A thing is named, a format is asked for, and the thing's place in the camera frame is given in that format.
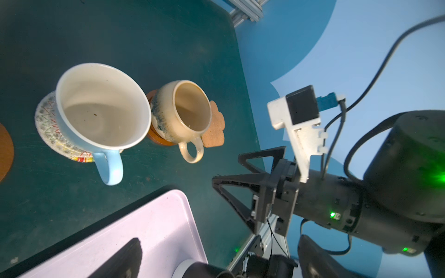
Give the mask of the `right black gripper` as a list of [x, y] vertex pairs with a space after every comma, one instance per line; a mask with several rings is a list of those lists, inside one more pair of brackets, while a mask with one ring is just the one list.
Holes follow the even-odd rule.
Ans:
[[[286, 236], [292, 215], [346, 234], [353, 234], [361, 210], [362, 194], [344, 177], [310, 170], [299, 181], [295, 163], [285, 157], [286, 147], [238, 155], [238, 163], [253, 174], [215, 176], [213, 189], [234, 209], [251, 233], [257, 235], [269, 214], [279, 217], [276, 232]], [[271, 162], [263, 168], [260, 162]]]

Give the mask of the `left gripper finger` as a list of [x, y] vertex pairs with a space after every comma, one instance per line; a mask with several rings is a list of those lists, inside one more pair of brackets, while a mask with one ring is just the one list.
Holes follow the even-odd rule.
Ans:
[[143, 251], [138, 238], [133, 238], [118, 250], [89, 278], [137, 278]]

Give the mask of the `cork paw shaped coaster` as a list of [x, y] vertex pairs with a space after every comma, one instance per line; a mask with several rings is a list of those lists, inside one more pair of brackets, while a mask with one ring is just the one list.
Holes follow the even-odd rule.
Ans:
[[212, 121], [208, 130], [201, 136], [201, 139], [205, 148], [221, 147], [225, 142], [225, 119], [214, 101], [210, 101], [210, 106]]

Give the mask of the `yellow mug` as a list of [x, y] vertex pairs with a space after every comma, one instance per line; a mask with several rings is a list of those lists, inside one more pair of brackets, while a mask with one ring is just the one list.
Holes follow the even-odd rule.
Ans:
[[201, 136], [212, 121], [210, 101], [202, 88], [188, 80], [173, 81], [158, 89], [150, 104], [156, 132], [177, 144], [186, 162], [199, 162], [204, 153]]

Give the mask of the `brown wooden round coaster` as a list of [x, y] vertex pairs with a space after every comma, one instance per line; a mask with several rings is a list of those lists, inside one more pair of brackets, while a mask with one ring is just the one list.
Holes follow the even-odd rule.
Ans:
[[1, 124], [1, 181], [9, 173], [14, 159], [14, 146], [12, 138], [3, 124]]
[[[157, 92], [157, 90], [152, 90], [146, 94], [146, 97], [150, 104], [151, 104], [151, 101], [152, 101], [153, 97], [155, 96], [156, 92]], [[167, 146], [167, 147], [176, 145], [173, 142], [169, 142], [169, 141], [165, 140], [157, 133], [157, 131], [155, 130], [155, 127], [153, 125], [153, 121], [154, 121], [154, 117], [152, 117], [152, 123], [151, 123], [150, 129], [147, 133], [147, 137], [157, 145]]]

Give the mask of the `cream mug blue handle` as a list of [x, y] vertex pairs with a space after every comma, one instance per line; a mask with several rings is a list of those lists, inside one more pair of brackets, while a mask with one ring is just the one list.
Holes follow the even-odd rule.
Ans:
[[74, 146], [92, 154], [104, 184], [124, 176], [120, 152], [142, 141], [151, 126], [151, 107], [127, 74], [99, 63], [67, 70], [58, 80], [56, 121]]

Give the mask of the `white multicolour woven coaster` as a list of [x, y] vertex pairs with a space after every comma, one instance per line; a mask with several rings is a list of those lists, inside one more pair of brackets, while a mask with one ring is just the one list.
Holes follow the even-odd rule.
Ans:
[[49, 93], [40, 101], [34, 119], [38, 134], [52, 150], [72, 161], [80, 163], [95, 161], [91, 153], [72, 145], [62, 135], [56, 120], [55, 92]]

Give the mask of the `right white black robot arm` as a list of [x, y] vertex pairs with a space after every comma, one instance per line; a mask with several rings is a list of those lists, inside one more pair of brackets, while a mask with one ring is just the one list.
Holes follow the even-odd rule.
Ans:
[[344, 176], [310, 170], [301, 182], [278, 147], [239, 155], [248, 174], [216, 176], [213, 188], [257, 233], [270, 214], [286, 235], [292, 215], [380, 246], [387, 254], [425, 254], [445, 275], [445, 113], [402, 112], [350, 150]]

